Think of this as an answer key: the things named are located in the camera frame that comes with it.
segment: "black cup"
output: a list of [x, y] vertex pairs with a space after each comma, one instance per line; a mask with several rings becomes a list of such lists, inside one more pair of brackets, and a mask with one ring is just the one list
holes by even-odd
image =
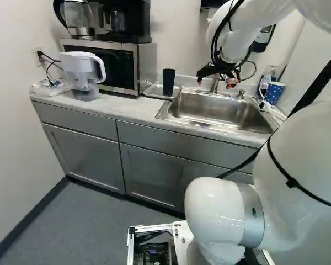
[[171, 97], [173, 95], [175, 80], [174, 69], [163, 69], [163, 95]]

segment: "electric kettle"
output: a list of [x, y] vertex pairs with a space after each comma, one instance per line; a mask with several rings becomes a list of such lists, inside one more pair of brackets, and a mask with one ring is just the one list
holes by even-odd
[[106, 79], [103, 60], [91, 52], [82, 51], [61, 52], [60, 60], [74, 97], [82, 101], [97, 99], [97, 84]]
[[73, 39], [94, 39], [93, 15], [88, 0], [54, 0], [53, 9]]

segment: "microwave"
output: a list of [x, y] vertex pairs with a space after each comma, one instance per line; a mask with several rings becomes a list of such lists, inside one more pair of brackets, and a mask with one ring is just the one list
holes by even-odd
[[61, 39], [60, 44], [64, 51], [92, 52], [103, 60], [106, 80], [98, 84], [101, 90], [138, 96], [157, 80], [156, 43]]

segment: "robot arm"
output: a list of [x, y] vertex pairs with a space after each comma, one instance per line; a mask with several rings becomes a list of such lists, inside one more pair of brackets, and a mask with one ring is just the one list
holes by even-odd
[[[206, 43], [212, 38], [224, 17], [237, 0], [228, 1], [214, 15], [207, 29]], [[259, 35], [261, 28], [276, 24], [295, 10], [293, 3], [282, 0], [246, 0], [225, 25], [219, 39], [221, 59], [226, 63], [238, 63]]]
[[[208, 44], [230, 6], [231, 1], [213, 17]], [[258, 29], [277, 23], [294, 6], [331, 33], [331, 0], [245, 0], [230, 20], [232, 32], [227, 24], [218, 38], [220, 59], [231, 64], [240, 61]], [[300, 110], [269, 142], [254, 161], [254, 187], [198, 178], [186, 190], [186, 219], [211, 265], [235, 264], [245, 247], [288, 251], [303, 246], [309, 255], [318, 258], [324, 253], [331, 261], [331, 207], [290, 188], [270, 154], [311, 194], [331, 203], [331, 100]]]

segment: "faucet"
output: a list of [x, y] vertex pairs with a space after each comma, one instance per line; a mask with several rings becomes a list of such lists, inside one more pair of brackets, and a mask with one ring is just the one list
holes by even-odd
[[239, 89], [239, 93], [236, 95], [236, 99], [244, 99], [244, 93], [245, 90], [243, 88]]
[[215, 74], [215, 76], [212, 80], [212, 83], [211, 83], [211, 88], [210, 88], [210, 93], [211, 94], [217, 94], [219, 83], [220, 83], [220, 74], [217, 73], [217, 74]]

